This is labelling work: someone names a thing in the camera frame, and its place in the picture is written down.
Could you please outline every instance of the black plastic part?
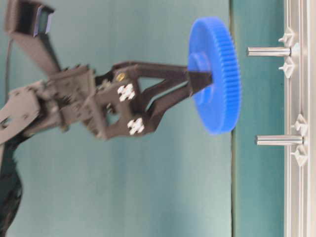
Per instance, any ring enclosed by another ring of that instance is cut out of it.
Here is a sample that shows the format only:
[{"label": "black plastic part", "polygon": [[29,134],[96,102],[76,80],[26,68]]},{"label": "black plastic part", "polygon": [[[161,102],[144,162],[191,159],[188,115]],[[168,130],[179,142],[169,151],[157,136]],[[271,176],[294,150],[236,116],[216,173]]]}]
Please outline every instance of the black plastic part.
[{"label": "black plastic part", "polygon": [[[114,82],[120,74],[124,74],[124,80]],[[141,78],[160,79],[160,81],[141,92],[139,85]],[[126,125],[129,121],[138,118],[142,118],[145,129],[132,136],[154,132],[168,109],[212,84],[211,73],[190,72],[183,66],[142,62],[116,64],[110,72],[96,77],[96,84],[101,85],[104,80],[112,81],[117,86],[100,93],[98,101],[102,105],[111,104],[121,115],[117,123],[106,126],[107,139],[115,136],[130,136]],[[120,86],[128,84],[133,85],[135,97],[121,102],[117,90]]]},{"label": "black plastic part", "polygon": [[13,139],[5,144],[0,170],[0,237],[5,237],[22,198],[22,183],[13,159],[18,144],[16,141]]},{"label": "black plastic part", "polygon": [[4,24],[8,35],[47,75],[61,71],[47,34],[53,12],[40,2],[8,0]]}]

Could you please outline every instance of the hole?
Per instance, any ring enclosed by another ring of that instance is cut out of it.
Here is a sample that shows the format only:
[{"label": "hole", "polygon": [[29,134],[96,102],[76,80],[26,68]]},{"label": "hole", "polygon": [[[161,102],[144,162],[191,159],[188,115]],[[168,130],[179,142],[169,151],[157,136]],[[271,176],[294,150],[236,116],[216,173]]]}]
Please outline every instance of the hole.
[{"label": "hole", "polygon": [[146,111],[150,108],[150,106],[152,105],[152,103],[153,103],[154,100],[156,100],[156,99],[158,99],[158,98],[160,98],[160,97],[162,97],[162,96],[164,96],[164,95],[166,95],[166,94],[168,94],[168,93],[170,93],[170,92],[172,92],[172,91],[174,91],[174,90],[176,90],[176,89],[179,89],[179,88],[185,86],[187,83],[188,83],[187,81],[184,81],[184,82],[182,82],[182,83],[180,83],[180,84],[178,84],[178,85],[176,85],[176,86],[174,86],[174,87],[172,87],[172,88],[170,88],[170,89],[168,89],[168,90],[166,90],[166,91],[164,91],[164,92],[162,92],[162,93],[160,93],[160,94],[158,94],[158,95],[155,95],[155,96],[150,100],[150,102],[148,103],[148,105],[147,105],[147,107],[146,107]]},{"label": "hole", "polygon": [[115,110],[115,108],[111,104],[108,104],[103,109],[103,113],[105,114],[105,119],[109,126],[117,123],[120,119],[120,114]]},{"label": "hole", "polygon": [[2,128],[7,128],[11,122],[12,122],[12,118],[11,118],[11,116],[9,116],[9,117],[5,118],[4,120],[2,120],[0,122],[0,125]]},{"label": "hole", "polygon": [[143,93],[144,90],[146,90],[149,87],[152,87],[156,84],[159,84],[164,79],[161,78],[139,78],[138,85],[140,92]]}]

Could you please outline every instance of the robotic arm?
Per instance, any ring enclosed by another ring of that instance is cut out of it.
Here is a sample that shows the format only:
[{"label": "robotic arm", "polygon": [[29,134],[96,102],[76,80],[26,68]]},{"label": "robotic arm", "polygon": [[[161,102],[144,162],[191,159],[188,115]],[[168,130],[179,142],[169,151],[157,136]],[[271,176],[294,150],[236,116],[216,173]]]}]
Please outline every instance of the robotic arm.
[{"label": "robotic arm", "polygon": [[[0,190],[4,193],[0,196],[0,237],[5,236],[22,196],[13,152],[36,133],[55,127],[67,131],[70,124],[81,122],[99,139],[142,136],[157,129],[168,109],[201,90],[195,99],[211,133],[231,131],[239,115],[240,80],[235,50],[219,20],[202,19],[207,28],[203,25],[199,32],[205,32],[205,37],[193,29],[188,67],[124,62],[97,76],[88,66],[61,70],[48,36],[53,12],[39,2],[8,0],[5,31],[46,73],[48,81],[11,91],[0,110]],[[212,41],[210,28],[220,30],[212,32],[218,41]],[[206,45],[197,44],[197,40],[206,41]],[[202,50],[217,49],[220,44],[223,46],[219,51]],[[209,61],[213,56],[217,57],[213,60],[218,61],[218,66],[212,68]],[[142,90],[142,78],[160,80]],[[205,116],[209,108],[213,117]],[[119,115],[119,119],[112,122],[109,115]]]}]

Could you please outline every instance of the gray wall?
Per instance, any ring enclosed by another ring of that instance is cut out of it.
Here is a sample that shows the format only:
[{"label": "gray wall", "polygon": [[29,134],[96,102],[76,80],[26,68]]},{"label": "gray wall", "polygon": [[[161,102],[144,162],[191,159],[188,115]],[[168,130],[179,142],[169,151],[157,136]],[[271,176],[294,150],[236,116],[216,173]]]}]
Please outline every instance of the gray wall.
[{"label": "gray wall", "polygon": [[[186,64],[195,18],[229,22],[227,0],[49,2],[61,64],[89,63],[99,74],[124,60]],[[0,32],[1,78],[6,44]],[[11,88],[40,79],[14,47]],[[192,100],[166,113],[155,134],[102,142],[76,124],[36,135],[16,159],[24,196],[9,237],[231,236],[231,135],[208,135]]]}]

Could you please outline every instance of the gear teeth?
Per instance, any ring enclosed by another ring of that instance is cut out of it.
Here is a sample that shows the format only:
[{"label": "gear teeth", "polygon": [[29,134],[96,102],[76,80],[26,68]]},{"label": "gear teeth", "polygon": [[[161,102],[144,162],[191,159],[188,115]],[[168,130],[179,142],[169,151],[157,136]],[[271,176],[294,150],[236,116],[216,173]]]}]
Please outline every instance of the gear teeth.
[{"label": "gear teeth", "polygon": [[236,58],[235,47],[229,32],[218,20],[212,27],[214,41],[218,45],[218,54],[222,62],[223,81],[224,81],[224,124],[222,129],[231,130],[235,126],[236,116],[239,116],[241,105],[241,84],[239,65]]}]

